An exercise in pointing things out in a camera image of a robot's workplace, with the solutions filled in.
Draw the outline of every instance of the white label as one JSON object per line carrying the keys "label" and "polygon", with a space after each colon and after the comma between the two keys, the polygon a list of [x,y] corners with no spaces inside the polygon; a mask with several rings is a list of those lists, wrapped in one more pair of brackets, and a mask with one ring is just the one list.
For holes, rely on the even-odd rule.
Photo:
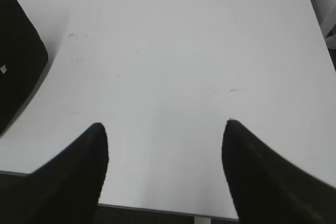
{"label": "white label", "polygon": [[7,72],[6,65],[3,65],[2,67],[0,67],[0,71],[1,71],[1,73]]}

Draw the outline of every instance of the black object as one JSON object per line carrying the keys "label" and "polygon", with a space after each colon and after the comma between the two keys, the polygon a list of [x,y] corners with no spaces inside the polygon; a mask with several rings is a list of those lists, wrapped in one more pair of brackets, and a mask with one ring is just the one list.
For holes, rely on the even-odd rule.
{"label": "black object", "polygon": [[0,175],[0,222],[92,223],[108,159],[104,127],[95,123],[27,177],[13,182]]}
{"label": "black object", "polygon": [[227,122],[222,160],[240,223],[336,223],[336,189],[286,161],[238,121]]}
{"label": "black object", "polygon": [[46,48],[17,0],[0,0],[0,134],[33,90]]}

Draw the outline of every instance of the floor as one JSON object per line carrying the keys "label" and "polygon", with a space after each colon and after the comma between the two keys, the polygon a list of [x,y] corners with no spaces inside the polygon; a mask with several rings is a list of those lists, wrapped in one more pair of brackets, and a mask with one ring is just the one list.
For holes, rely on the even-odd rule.
{"label": "floor", "polygon": [[[193,216],[98,206],[93,224],[193,224]],[[238,224],[212,219],[212,224]]]}

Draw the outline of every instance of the white table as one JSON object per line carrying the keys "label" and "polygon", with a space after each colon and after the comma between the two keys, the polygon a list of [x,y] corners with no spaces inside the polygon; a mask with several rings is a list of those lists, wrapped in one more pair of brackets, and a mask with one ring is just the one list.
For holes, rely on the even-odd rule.
{"label": "white table", "polygon": [[0,138],[31,173],[91,123],[110,164],[100,203],[237,218],[226,120],[336,186],[336,74],[309,0],[19,0],[52,67]]}

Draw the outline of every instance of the stain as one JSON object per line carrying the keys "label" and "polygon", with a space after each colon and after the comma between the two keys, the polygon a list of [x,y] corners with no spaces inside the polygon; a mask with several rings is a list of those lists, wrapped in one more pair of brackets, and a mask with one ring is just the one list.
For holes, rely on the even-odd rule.
{"label": "stain", "polygon": [[71,39],[72,37],[78,38],[78,35],[74,34],[74,33],[71,33],[71,34],[68,35],[68,39]]}
{"label": "stain", "polygon": [[85,59],[83,57],[71,60],[71,62],[74,62],[74,63],[81,63],[81,62],[84,62],[84,61],[85,61]]}
{"label": "stain", "polygon": [[78,115],[79,114],[78,111],[68,111],[67,113],[70,114],[70,115]]}

